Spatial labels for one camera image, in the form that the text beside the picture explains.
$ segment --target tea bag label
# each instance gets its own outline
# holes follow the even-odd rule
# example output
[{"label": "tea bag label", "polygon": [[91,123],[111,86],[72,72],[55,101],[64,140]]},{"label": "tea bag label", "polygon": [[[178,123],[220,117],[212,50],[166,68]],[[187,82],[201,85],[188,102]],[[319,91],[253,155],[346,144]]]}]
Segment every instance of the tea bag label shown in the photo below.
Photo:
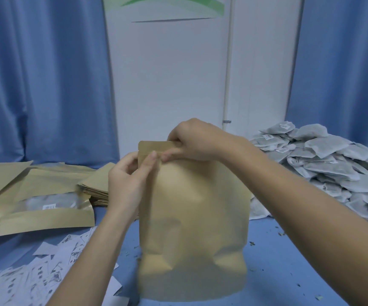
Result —
[{"label": "tea bag label", "polygon": [[277,152],[279,153],[286,153],[289,151],[289,148],[287,147],[283,147],[283,148],[279,148],[279,149],[275,149]]},{"label": "tea bag label", "polygon": [[281,123],[281,124],[279,124],[279,127],[283,128],[285,130],[288,130],[290,128],[290,125],[285,124],[285,123]]},{"label": "tea bag label", "polygon": [[272,138],[274,138],[274,136],[273,135],[270,135],[270,134],[263,134],[262,137],[264,139],[266,139],[267,141],[270,140],[270,139],[272,139]]},{"label": "tea bag label", "polygon": [[56,208],[56,204],[48,204],[48,205],[42,206],[42,210],[44,210],[44,209],[54,209],[54,208]]}]

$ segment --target blue tabletop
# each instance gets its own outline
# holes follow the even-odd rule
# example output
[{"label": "blue tabletop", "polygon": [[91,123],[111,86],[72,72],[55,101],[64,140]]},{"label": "blue tabletop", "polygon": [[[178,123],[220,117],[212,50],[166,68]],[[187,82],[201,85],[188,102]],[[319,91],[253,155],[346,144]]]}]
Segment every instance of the blue tabletop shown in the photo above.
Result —
[{"label": "blue tabletop", "polygon": [[[95,208],[96,224],[106,210]],[[59,243],[67,234],[82,234],[88,229],[57,229],[0,237],[0,270],[17,267],[33,260],[32,253],[42,241]],[[140,306],[228,306],[228,305],[347,305],[314,271],[292,244],[282,228],[272,218],[249,221],[248,243],[244,257],[248,266],[248,281],[238,293],[219,300],[194,303],[156,302],[142,299],[136,288],[137,258],[140,257],[139,223],[127,231],[117,260],[119,268],[113,275],[123,285],[120,295],[128,296],[130,305]]]}]

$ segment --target stack of kraft paper bags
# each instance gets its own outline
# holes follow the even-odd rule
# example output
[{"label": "stack of kraft paper bags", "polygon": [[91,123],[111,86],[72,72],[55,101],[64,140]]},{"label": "stack of kraft paper bags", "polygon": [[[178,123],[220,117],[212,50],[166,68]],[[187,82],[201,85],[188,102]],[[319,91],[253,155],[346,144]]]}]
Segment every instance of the stack of kraft paper bags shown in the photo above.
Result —
[{"label": "stack of kraft paper bags", "polygon": [[107,174],[113,166],[0,163],[0,236],[94,226],[92,204],[107,205]]}]

